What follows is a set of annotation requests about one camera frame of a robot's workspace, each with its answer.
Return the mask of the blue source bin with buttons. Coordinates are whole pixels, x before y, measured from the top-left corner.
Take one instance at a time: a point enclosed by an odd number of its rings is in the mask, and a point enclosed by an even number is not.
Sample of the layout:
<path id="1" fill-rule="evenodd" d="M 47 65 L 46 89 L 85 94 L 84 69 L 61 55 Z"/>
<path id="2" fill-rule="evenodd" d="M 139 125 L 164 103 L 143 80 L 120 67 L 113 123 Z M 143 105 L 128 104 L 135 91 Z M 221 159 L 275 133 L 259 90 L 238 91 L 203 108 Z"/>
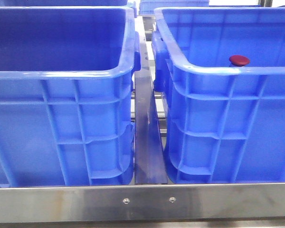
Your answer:
<path id="1" fill-rule="evenodd" d="M 0 7 L 0 188 L 127 185 L 128 7 Z"/>

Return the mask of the steel rack divider bar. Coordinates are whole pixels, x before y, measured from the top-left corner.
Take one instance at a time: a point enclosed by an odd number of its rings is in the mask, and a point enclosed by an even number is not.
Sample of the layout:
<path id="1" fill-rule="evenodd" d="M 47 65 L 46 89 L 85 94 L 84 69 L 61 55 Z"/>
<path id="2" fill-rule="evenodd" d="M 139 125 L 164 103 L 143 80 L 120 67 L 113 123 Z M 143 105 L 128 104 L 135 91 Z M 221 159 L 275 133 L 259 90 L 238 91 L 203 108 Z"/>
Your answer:
<path id="1" fill-rule="evenodd" d="M 135 73 L 135 184 L 168 184 L 149 69 Z"/>

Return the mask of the blue empty target bin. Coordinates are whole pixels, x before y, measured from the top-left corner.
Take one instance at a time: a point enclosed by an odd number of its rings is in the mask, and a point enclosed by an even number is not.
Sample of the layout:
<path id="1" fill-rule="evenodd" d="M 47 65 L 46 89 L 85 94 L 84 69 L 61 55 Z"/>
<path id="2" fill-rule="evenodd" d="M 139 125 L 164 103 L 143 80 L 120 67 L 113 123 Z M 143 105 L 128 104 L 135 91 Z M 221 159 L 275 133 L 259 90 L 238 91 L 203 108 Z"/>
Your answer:
<path id="1" fill-rule="evenodd" d="M 285 182 L 285 7 L 154 10 L 174 183 Z M 250 63 L 230 67 L 229 57 Z"/>

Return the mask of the blue background crate centre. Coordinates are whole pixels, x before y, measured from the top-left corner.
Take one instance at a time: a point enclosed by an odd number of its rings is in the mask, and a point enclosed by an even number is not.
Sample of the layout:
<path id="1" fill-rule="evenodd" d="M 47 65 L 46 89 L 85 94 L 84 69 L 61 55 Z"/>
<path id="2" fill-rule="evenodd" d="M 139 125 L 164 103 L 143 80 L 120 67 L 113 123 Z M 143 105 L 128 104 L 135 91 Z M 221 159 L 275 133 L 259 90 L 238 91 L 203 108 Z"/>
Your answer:
<path id="1" fill-rule="evenodd" d="M 162 7 L 208 7 L 209 0 L 141 0 L 139 15 L 153 15 L 155 8 Z"/>

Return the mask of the rail screw left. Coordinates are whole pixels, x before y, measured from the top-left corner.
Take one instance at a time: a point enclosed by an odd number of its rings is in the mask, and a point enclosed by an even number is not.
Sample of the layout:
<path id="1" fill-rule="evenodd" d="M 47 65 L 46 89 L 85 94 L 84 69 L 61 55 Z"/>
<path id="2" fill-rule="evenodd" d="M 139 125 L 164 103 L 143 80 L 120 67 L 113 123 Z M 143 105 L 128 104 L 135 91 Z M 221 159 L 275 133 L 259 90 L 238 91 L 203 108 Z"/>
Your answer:
<path id="1" fill-rule="evenodd" d="M 124 198 L 123 199 L 123 204 L 129 204 L 130 203 L 130 199 L 129 198 Z"/>

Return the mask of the rail screw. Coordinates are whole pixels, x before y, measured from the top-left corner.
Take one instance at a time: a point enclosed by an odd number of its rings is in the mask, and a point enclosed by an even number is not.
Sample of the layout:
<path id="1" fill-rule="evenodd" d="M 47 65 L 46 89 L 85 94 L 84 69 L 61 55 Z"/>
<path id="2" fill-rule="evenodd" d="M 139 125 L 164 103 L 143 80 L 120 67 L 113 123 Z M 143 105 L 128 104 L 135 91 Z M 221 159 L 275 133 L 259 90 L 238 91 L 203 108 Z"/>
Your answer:
<path id="1" fill-rule="evenodd" d="M 129 204 L 130 203 L 130 199 L 129 198 L 124 198 L 123 199 L 123 204 Z"/>
<path id="2" fill-rule="evenodd" d="M 175 198 L 175 197 L 170 197 L 170 198 L 169 198 L 169 202 L 170 202 L 170 203 L 175 203 L 175 201 L 176 201 L 176 198 Z"/>

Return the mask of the rail screw right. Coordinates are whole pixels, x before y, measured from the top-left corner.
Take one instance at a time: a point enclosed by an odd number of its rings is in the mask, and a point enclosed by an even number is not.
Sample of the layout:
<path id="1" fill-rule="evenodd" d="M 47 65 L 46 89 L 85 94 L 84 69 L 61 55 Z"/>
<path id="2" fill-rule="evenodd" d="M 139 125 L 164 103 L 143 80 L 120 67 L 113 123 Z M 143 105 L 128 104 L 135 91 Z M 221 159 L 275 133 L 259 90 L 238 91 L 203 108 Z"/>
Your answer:
<path id="1" fill-rule="evenodd" d="M 175 201 L 176 201 L 176 198 L 175 198 L 175 197 L 170 197 L 170 198 L 169 198 L 169 202 L 170 202 L 170 203 L 175 203 Z"/>

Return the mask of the steel rack front rail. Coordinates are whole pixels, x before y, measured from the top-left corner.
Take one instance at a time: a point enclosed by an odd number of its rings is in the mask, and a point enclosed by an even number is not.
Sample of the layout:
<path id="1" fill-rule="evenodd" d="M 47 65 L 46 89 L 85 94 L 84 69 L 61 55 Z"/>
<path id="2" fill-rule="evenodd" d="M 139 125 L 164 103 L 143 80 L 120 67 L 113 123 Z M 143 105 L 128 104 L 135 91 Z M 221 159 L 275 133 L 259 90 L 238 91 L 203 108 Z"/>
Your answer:
<path id="1" fill-rule="evenodd" d="M 277 217 L 285 183 L 0 188 L 0 223 Z"/>

